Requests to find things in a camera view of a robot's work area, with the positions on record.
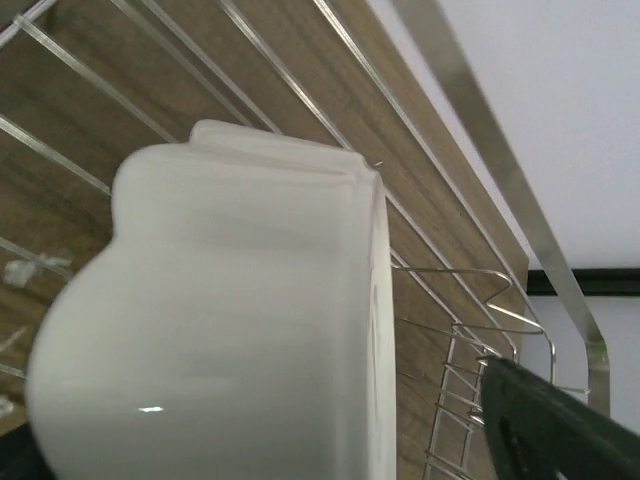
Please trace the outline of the white scalloped bowl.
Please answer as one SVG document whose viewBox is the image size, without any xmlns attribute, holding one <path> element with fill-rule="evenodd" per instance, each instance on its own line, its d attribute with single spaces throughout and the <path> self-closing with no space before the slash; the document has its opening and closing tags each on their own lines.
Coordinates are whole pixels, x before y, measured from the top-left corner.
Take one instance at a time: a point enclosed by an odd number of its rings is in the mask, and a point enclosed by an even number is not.
<svg viewBox="0 0 640 480">
<path fill-rule="evenodd" d="M 56 477 L 395 477 L 386 196 L 361 154 L 204 120 L 131 154 L 111 209 L 28 362 Z"/>
</svg>

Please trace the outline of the metal wire dish rack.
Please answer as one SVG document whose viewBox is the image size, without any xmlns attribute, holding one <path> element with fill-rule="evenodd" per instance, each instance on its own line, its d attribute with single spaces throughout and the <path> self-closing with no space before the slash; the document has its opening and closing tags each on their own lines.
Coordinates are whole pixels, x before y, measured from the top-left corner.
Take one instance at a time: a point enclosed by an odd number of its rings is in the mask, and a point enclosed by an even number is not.
<svg viewBox="0 0 640 480">
<path fill-rule="evenodd" d="M 364 1 L 1 5 L 1 475 L 56 477 L 27 412 L 48 310 L 111 241 L 133 153 L 220 121 L 361 154 L 385 188 L 396 475 L 492 479 L 486 356 L 556 348 L 525 255 Z"/>
</svg>

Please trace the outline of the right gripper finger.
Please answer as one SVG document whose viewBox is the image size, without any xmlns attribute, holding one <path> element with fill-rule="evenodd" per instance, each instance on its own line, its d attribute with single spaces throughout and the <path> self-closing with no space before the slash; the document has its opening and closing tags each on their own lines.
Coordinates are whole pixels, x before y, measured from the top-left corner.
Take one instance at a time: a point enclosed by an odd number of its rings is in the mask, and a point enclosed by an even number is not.
<svg viewBox="0 0 640 480">
<path fill-rule="evenodd" d="M 481 408 L 499 479 L 637 479 L 639 436 L 520 365 L 486 356 Z"/>
</svg>

